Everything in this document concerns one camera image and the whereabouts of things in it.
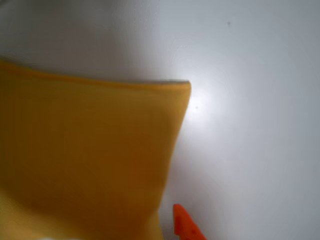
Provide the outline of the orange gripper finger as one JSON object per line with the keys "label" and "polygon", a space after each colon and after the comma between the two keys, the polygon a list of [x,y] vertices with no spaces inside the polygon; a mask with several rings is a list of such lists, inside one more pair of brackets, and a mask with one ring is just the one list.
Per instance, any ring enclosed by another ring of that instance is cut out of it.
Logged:
{"label": "orange gripper finger", "polygon": [[173,225],[174,234],[178,236],[180,240],[207,240],[181,204],[173,205]]}

